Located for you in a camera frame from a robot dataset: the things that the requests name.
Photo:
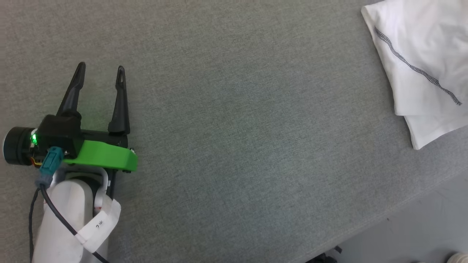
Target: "white towel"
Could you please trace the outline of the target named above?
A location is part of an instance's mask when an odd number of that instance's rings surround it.
[[[386,0],[361,13],[413,147],[468,125],[468,0]]]

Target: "green bracket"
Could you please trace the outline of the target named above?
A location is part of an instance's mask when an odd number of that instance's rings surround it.
[[[63,162],[135,171],[137,169],[138,156],[127,148],[100,141],[85,140],[78,157],[75,159],[63,159]]]

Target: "teal connector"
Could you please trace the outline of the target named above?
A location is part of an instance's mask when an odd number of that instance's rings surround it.
[[[42,161],[41,167],[39,168],[41,176],[35,182],[38,188],[41,184],[45,185],[46,188],[49,188],[52,183],[52,176],[60,167],[63,158],[64,154],[62,148],[55,146],[50,148],[49,152],[45,156],[44,161]]]

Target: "white label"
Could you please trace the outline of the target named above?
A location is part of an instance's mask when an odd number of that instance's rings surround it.
[[[120,204],[109,196],[104,196],[101,211],[91,219],[78,233],[76,239],[91,253],[104,243],[117,225],[122,210]]]

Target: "gray carpet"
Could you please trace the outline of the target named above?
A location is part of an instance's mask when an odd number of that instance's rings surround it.
[[[82,128],[105,131],[123,65],[139,168],[111,262],[305,262],[468,173],[468,127],[412,149],[370,2],[3,2],[0,134],[55,113],[80,61]],[[3,258],[26,262],[38,172],[0,171]]]

